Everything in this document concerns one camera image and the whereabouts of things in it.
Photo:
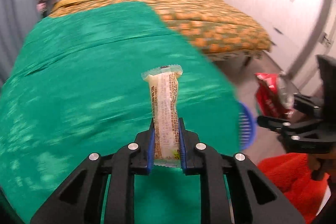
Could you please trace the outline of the person's right hand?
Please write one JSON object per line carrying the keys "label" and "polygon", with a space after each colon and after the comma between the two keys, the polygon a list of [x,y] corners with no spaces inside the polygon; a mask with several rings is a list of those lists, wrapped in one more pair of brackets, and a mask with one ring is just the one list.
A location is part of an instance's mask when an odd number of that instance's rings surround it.
{"label": "person's right hand", "polygon": [[309,154],[307,162],[311,173],[311,178],[315,181],[323,179],[325,174],[335,183],[335,148],[325,154]]}

